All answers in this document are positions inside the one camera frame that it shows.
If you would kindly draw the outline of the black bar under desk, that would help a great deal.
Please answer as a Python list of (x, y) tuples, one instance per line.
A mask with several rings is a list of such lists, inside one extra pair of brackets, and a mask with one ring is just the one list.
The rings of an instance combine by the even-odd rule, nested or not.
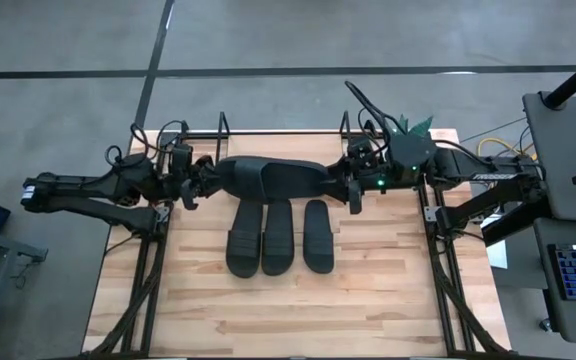
[(551, 215), (548, 198), (521, 203), (500, 219), (482, 228), (484, 243), (486, 246), (494, 245), (527, 227), (531, 227), (536, 219), (548, 218)]

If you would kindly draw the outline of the white paper sheet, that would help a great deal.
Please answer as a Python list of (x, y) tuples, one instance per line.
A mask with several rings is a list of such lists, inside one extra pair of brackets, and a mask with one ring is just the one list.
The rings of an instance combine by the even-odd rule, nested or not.
[(507, 269), (508, 257), (505, 241), (497, 242), (486, 247), (489, 265), (493, 268)]

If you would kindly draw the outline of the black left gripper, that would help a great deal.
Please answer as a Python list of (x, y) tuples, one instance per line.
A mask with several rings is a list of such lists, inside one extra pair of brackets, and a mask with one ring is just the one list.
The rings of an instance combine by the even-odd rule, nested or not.
[(211, 197), (223, 188), (213, 157), (203, 155), (194, 162), (193, 151), (191, 145), (177, 143), (169, 156), (169, 195), (181, 200), (186, 210), (197, 209), (196, 197)]

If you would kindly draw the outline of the green plant in white pot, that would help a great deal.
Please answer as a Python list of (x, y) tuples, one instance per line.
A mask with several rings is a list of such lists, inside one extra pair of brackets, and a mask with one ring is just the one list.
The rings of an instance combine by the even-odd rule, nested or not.
[(414, 124), (412, 127), (409, 126), (409, 119), (404, 115), (400, 115), (396, 118), (397, 124), (401, 128), (402, 132), (407, 135), (419, 136), (422, 138), (430, 138), (430, 128), (432, 126), (434, 117), (430, 116), (425, 120)]

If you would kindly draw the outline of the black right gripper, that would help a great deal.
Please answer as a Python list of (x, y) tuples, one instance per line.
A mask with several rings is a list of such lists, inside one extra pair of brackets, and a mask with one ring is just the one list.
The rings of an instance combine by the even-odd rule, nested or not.
[(344, 204), (352, 215), (362, 211), (362, 197), (366, 191), (385, 194), (388, 190), (389, 165), (379, 150), (372, 147), (367, 136), (348, 138), (346, 155), (327, 167), (331, 177), (345, 177), (324, 181), (324, 194)]

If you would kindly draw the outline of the black rubber slide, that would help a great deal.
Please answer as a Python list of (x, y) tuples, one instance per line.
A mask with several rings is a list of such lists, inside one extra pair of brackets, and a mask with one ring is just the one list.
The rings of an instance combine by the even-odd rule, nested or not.
[(328, 206), (322, 200), (310, 200), (306, 204), (304, 216), (304, 261), (315, 273), (331, 273), (334, 269), (334, 236)]
[(250, 278), (257, 272), (261, 252), (263, 205), (241, 200), (226, 244), (226, 265), (239, 278)]
[(294, 260), (292, 205), (288, 200), (270, 203), (263, 232), (261, 266), (269, 276), (289, 270)]
[(259, 203), (319, 197), (337, 185), (324, 165), (294, 159), (232, 156), (220, 160), (215, 172), (225, 192)]

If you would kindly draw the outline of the black metal rig frame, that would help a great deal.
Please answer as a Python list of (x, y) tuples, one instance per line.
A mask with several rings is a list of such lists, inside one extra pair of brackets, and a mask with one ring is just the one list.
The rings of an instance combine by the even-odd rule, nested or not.
[[(306, 199), (292, 201), (295, 259), (283, 275), (248, 279), (225, 263), (238, 199), (219, 192), (181, 202), (170, 216), (154, 320), (140, 309), (130, 350), (147, 341), (152, 357), (408, 357), (446, 354), (419, 197), (414, 190), (363, 197), (350, 215), (328, 197), (335, 267), (316, 274), (302, 257)], [(102, 262), (82, 346), (91, 351), (128, 307), (139, 240)], [(511, 348), (483, 242), (460, 238), (457, 267), (467, 304), (493, 339)]]

